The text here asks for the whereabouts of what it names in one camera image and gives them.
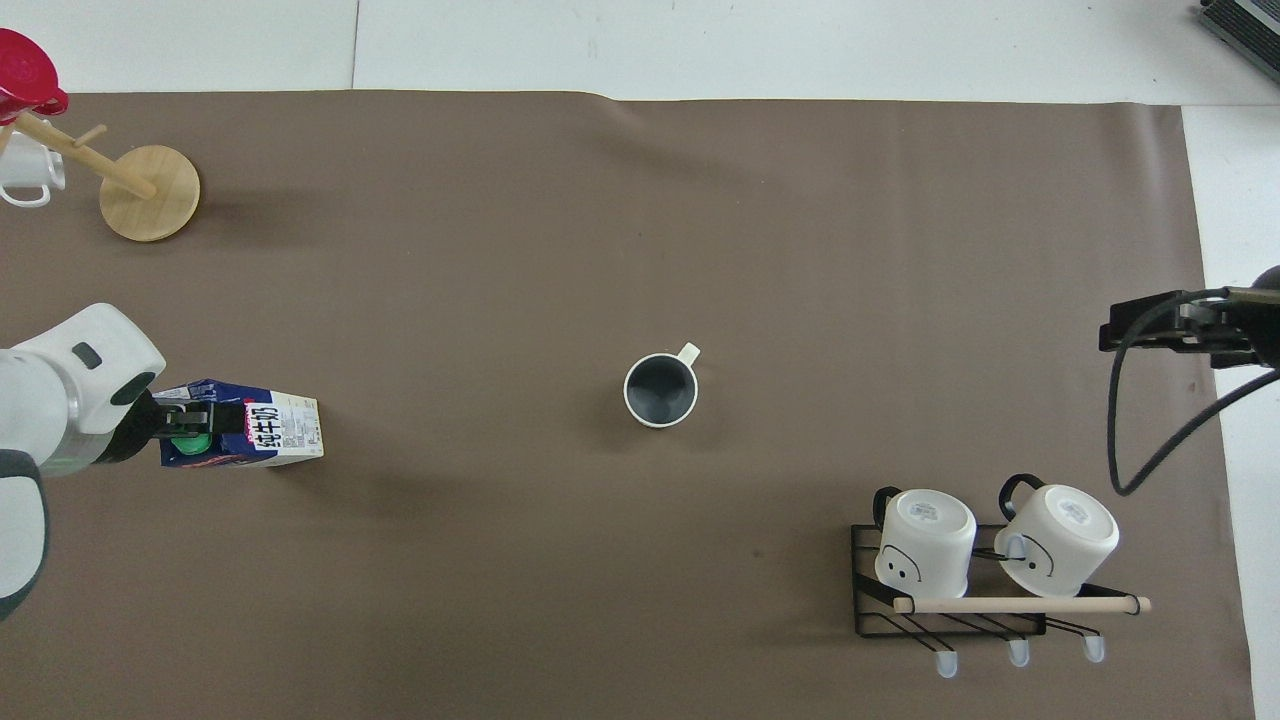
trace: white floor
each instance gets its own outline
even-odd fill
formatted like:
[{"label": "white floor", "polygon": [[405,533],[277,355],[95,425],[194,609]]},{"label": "white floor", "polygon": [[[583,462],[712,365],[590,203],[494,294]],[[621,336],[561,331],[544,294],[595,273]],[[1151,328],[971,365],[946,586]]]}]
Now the white floor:
[{"label": "white floor", "polygon": [[[1280,86],[1155,0],[8,0],[69,92],[580,90],[1185,110],[1206,281],[1280,264]],[[1219,392],[1251,370],[1219,373]],[[1222,418],[1258,717],[1280,719],[1280,387]]]}]

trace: green bottle cap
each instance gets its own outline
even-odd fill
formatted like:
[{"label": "green bottle cap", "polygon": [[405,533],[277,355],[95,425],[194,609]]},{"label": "green bottle cap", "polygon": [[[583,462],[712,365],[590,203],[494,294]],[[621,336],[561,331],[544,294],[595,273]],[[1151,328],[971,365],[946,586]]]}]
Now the green bottle cap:
[{"label": "green bottle cap", "polygon": [[214,436],[205,433],[196,437],[172,438],[173,446],[183,455],[200,455],[214,445]]}]

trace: mug handle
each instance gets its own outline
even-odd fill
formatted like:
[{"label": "mug handle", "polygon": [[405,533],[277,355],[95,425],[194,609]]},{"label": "mug handle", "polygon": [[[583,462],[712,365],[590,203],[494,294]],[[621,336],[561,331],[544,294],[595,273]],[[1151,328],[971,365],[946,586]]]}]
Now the mug handle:
[{"label": "mug handle", "polygon": [[876,523],[877,529],[884,529],[884,506],[888,505],[890,498],[900,492],[902,491],[893,486],[884,486],[876,491],[876,497],[872,498],[872,521]]},{"label": "mug handle", "polygon": [[1032,475],[1030,473],[1018,473],[1012,478],[1005,480],[1005,487],[1000,488],[1000,512],[1005,516],[1005,520],[1012,520],[1014,515],[1018,514],[1014,510],[1014,488],[1019,483],[1027,483],[1032,489],[1039,489],[1044,487],[1044,480]]},{"label": "mug handle", "polygon": [[54,193],[49,192],[49,186],[42,184],[40,186],[40,197],[35,200],[18,200],[17,197],[5,192],[4,186],[0,186],[0,197],[4,197],[5,200],[9,201],[10,205],[14,205],[17,208],[44,208],[45,205],[49,205],[49,200],[52,196]]},{"label": "mug handle", "polygon": [[684,363],[685,365],[692,368],[694,360],[698,360],[698,356],[701,354],[703,351],[698,350],[696,345],[686,342],[685,347],[680,348],[680,355],[676,355],[676,357],[680,359],[680,361]]},{"label": "mug handle", "polygon": [[65,92],[63,92],[61,90],[55,90],[52,97],[45,100],[44,105],[37,105],[32,108],[32,110],[35,110],[41,115],[61,115],[63,113],[67,111],[67,105],[69,102],[70,100],[67,97]]}]

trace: wooden dowel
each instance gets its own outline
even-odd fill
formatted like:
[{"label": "wooden dowel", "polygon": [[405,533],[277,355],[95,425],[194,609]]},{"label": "wooden dowel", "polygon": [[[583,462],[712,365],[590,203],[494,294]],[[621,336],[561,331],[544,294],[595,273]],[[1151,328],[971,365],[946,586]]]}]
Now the wooden dowel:
[{"label": "wooden dowel", "polygon": [[92,147],[77,147],[72,136],[45,124],[31,113],[19,113],[13,124],[27,137],[47,146],[50,150],[61,152],[63,158],[70,158],[77,163],[88,165],[95,173],[109,181],[120,183],[125,190],[142,200],[150,200],[156,193],[156,186],[145,178],[116,167],[115,161]]},{"label": "wooden dowel", "polygon": [[97,126],[93,129],[73,140],[72,145],[74,145],[76,147],[84,147],[86,145],[92,142],[95,137],[102,135],[104,132],[106,132],[106,126]]},{"label": "wooden dowel", "polygon": [[1151,612],[1146,597],[956,597],[893,600],[893,611],[911,612]]}]

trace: black mug handle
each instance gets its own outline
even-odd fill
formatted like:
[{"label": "black mug handle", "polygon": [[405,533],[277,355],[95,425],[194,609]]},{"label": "black mug handle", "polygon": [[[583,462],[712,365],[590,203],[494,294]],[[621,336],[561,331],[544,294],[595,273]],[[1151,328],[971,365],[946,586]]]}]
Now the black mug handle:
[{"label": "black mug handle", "polygon": [[893,486],[884,486],[876,491],[876,497],[872,500],[872,521],[876,523],[876,528],[879,530],[884,529],[884,506],[895,495],[902,491]]},{"label": "black mug handle", "polygon": [[1012,478],[1005,480],[1005,487],[1000,488],[1000,512],[1005,516],[1005,520],[1012,520],[1014,515],[1018,514],[1014,510],[1014,488],[1018,483],[1027,483],[1032,489],[1039,489],[1044,487],[1044,480],[1032,475],[1030,473],[1018,473]]}]

